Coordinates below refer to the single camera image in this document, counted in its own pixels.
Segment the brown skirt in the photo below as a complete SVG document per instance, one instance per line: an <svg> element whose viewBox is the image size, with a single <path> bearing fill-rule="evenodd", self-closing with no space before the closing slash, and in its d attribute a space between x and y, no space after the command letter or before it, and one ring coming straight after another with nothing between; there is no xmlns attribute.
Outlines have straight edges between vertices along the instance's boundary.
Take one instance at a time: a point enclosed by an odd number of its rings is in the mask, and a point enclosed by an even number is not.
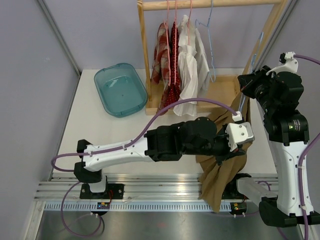
<svg viewBox="0 0 320 240"><path fill-rule="evenodd" d="M242 93L239 92L231 103L231 108L238 111L239 105L243 100ZM250 100L245 97L242 110L240 110L246 122L251 123ZM229 111L218 115L217 111L212 112L208 118L213 120L217 126L217 130L221 130L223 125L233 122L232 114ZM201 183L200 199L205 200L212 208L213 212L219 213L223 192L226 185L242 170L247 162L247 155L236 156L223 161L218 165L214 156L197 155L195 157L197 163L200 164L203 173L199 177Z"/></svg>

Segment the white shirt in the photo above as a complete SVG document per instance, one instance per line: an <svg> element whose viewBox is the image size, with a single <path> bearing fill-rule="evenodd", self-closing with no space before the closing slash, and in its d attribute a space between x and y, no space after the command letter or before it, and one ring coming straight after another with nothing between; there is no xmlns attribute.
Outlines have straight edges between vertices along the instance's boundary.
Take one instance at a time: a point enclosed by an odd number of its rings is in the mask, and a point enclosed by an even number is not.
<svg viewBox="0 0 320 240"><path fill-rule="evenodd" d="M194 55L194 58L197 63L197 79L198 79L198 98L204 98L207 95L209 84L211 81L210 75L210 68L207 61L207 55L205 52L204 44L201 39L200 32L197 28L194 30L195 34L195 51L196 54Z"/></svg>

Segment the white ruffled skirt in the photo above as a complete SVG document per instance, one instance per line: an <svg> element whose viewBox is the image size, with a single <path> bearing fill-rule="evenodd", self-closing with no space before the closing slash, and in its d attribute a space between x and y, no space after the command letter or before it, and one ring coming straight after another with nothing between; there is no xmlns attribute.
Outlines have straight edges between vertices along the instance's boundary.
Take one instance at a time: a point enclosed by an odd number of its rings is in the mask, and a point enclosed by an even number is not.
<svg viewBox="0 0 320 240"><path fill-rule="evenodd" d="M195 27L184 15L178 25L178 70L181 79L179 100L196 98L198 96L198 72Z"/></svg>

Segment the blue wire hanger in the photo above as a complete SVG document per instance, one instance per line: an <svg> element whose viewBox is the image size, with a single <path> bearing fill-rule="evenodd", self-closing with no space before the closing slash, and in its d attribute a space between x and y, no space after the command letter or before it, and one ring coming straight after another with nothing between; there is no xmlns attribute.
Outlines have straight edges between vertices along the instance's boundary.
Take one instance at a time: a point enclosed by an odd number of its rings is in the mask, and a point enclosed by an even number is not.
<svg viewBox="0 0 320 240"><path fill-rule="evenodd" d="M210 23L211 23L213 8L214 8L214 1L210 0L210 12L209 12L206 24L200 22L198 19L195 20L195 27L196 28L198 26L203 26L207 30L207 37L208 37L208 41L209 41L209 51L210 51L210 58L211 58L210 65L213 70L213 74L210 75L210 80L212 83L214 83L216 81L216 77L217 77L216 69L215 69L215 65L214 65L214 49L213 49L213 45L212 45L212 38L211 38L211 31L210 31Z"/></svg>
<svg viewBox="0 0 320 240"><path fill-rule="evenodd" d="M251 57L251 60L250 60L250 64L249 64L249 67L248 67L248 70L247 70L247 74L251 74L253 72L253 68L255 66L255 62L256 62L256 59L257 59L257 55L259 53L259 50L261 48L261 44L262 44L262 40L264 38L264 32L262 31L259 35L259 38L258 38L258 46L257 46L257 49L255 50L254 54L252 55ZM245 100L246 100L246 96L242 93L241 94L241 98L240 98L240 103L239 103L239 106L238 106L238 110L240 112L242 112L243 110L243 107L244 107L244 103L245 103Z"/></svg>

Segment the red polka dot skirt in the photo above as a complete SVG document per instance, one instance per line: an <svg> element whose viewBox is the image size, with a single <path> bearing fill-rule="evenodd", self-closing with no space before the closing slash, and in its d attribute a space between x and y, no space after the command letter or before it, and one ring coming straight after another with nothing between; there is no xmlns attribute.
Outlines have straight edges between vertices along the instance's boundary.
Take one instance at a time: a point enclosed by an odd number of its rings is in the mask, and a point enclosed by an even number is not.
<svg viewBox="0 0 320 240"><path fill-rule="evenodd" d="M174 86L174 71L172 70L172 30L170 33L170 39L169 39L169 46L171 49L171 53L170 53L170 70L171 70L171 84L170 86L168 86L165 88L164 92L163 92L163 96L162 96L162 102L163 102L163 107L167 107L168 105L177 102L180 98L180 93L181 93L181 78L180 78L180 73L179 73L179 67L178 67L178 76L179 76L179 80L180 80L180 85L179 87L175 87Z"/></svg>

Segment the red plaid skirt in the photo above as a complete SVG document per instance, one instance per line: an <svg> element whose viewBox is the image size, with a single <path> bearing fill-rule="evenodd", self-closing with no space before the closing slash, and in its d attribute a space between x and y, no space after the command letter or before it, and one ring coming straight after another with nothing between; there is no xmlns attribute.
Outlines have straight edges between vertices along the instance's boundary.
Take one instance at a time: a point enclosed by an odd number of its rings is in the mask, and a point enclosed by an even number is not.
<svg viewBox="0 0 320 240"><path fill-rule="evenodd" d="M163 93L161 95L160 103L157 107L157 113L162 110L163 107L163 94L169 81L169 67L168 67L168 53L167 53L167 41L166 41L166 27L162 22L158 28L156 35L156 42L153 54L152 74L150 81L153 84L158 85L160 81L163 82Z"/></svg>

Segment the pink wire hanger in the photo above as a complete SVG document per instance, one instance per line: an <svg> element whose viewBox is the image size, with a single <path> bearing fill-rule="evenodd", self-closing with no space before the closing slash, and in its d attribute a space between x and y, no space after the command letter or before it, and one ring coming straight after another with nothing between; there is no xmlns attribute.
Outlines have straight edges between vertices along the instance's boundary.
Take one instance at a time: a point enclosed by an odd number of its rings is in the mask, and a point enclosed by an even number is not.
<svg viewBox="0 0 320 240"><path fill-rule="evenodd" d="M166 1L166 6L167 6L166 20L163 23L165 25L166 46L167 46L167 56L168 56L168 72L169 72L168 86L170 86L171 85L171 62L170 62L169 26L168 26L169 13L170 13L169 0Z"/></svg>
<svg viewBox="0 0 320 240"><path fill-rule="evenodd" d="M193 9L193 1L190 0L190 8L189 8L189 15L187 21L187 44L190 45L190 22L191 22L191 14Z"/></svg>
<svg viewBox="0 0 320 240"><path fill-rule="evenodd" d="M174 1L174 21L172 24L172 29L171 29L171 33L173 34L172 38L171 38L171 43L172 43L172 53L171 53L171 63L172 63L172 70L173 70L173 83L175 87L180 87L180 79L179 79L179 71L178 71L178 41L179 41L179 37L178 37L178 28L177 28L177 8L178 8L178 3L175 0Z"/></svg>

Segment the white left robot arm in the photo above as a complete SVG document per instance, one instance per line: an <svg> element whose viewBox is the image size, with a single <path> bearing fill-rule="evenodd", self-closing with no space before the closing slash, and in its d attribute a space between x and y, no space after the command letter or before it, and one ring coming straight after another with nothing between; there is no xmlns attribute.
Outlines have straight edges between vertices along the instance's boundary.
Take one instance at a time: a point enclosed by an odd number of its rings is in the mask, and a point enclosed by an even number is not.
<svg viewBox="0 0 320 240"><path fill-rule="evenodd" d="M85 139L77 143L81 160L73 173L81 183L82 200L120 200L124 185L108 183L103 169L135 162L174 162L183 155L215 157L218 164L233 157L243 156L243 144L254 140L249 122L228 123L218 129L207 117L159 126L148 130L130 146L117 142L111 145L92 145Z"/></svg>

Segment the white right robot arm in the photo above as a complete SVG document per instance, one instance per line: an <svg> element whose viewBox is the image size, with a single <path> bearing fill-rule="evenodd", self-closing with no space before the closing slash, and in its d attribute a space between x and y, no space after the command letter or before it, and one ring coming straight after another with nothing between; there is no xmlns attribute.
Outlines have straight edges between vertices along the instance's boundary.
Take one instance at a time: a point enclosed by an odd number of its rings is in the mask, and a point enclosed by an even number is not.
<svg viewBox="0 0 320 240"><path fill-rule="evenodd" d="M263 66L237 79L240 91L257 100L264 112L263 125L275 150L278 192L266 190L251 177L241 177L227 185L228 195L232 198L245 195L258 206L267 226L319 224L320 215L313 208L308 189L309 125L297 110L304 92L301 77L295 70L279 71Z"/></svg>

